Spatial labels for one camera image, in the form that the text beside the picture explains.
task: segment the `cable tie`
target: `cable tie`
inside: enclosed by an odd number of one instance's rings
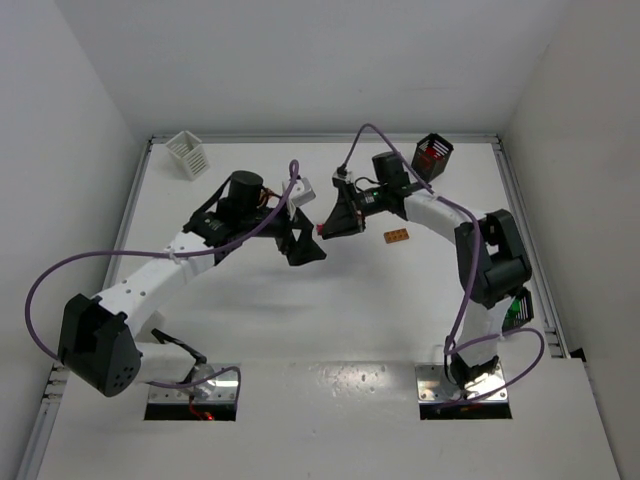
[[[180,265],[180,259],[176,257],[176,249],[173,248],[173,245],[167,249],[167,254],[169,255],[169,260],[173,260],[173,263]]]

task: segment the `white wall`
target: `white wall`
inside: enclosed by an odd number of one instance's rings
[[[640,3],[574,1],[506,137],[625,478],[638,455]]]
[[[504,129],[567,0],[56,0],[146,134]]]
[[[50,366],[24,327],[27,290],[56,260],[113,245],[142,145],[52,0],[0,2],[0,45],[0,479],[9,479]],[[54,349],[65,299],[94,292],[105,265],[87,261],[43,286],[34,313]]]

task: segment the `black joint housing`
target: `black joint housing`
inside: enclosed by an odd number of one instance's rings
[[[511,213],[497,210],[478,223],[482,238],[471,300],[493,308],[507,295],[515,296],[531,278],[531,263]],[[455,239],[458,275],[464,288],[471,273],[473,224],[465,222],[459,225],[455,229]],[[487,244],[497,246],[498,251],[489,254]]]
[[[404,171],[402,160],[395,153],[379,153],[371,160],[376,179],[382,185],[386,185],[387,188],[396,188],[409,184],[409,174]]]
[[[213,201],[210,199],[205,203],[207,210],[202,207],[196,210],[182,229],[185,233],[193,232],[202,237],[208,247],[228,245],[256,228],[273,212],[273,208],[267,207],[266,201],[261,198],[264,187],[260,175],[239,170],[231,174],[228,183],[228,195],[221,198],[223,184],[213,195]],[[208,211],[215,204],[215,212]],[[300,231],[297,237],[294,230]],[[287,257],[291,266],[326,258],[313,239],[313,224],[300,209],[296,209],[293,218],[289,217],[286,208],[281,209],[256,236],[274,238],[278,250]],[[239,247],[238,244],[215,253],[215,264],[219,265]]]
[[[76,295],[64,307],[58,357],[60,362],[105,397],[127,388],[140,370],[126,314],[100,306],[99,297]]]

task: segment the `orange block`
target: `orange block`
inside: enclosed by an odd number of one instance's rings
[[[409,232],[406,228],[392,230],[384,234],[384,241],[387,243],[401,242],[402,240],[409,240]]]

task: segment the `black mesh basket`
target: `black mesh basket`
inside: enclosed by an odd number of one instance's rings
[[[453,145],[437,133],[430,133],[416,145],[411,166],[427,183],[444,172],[449,157],[453,152]]]

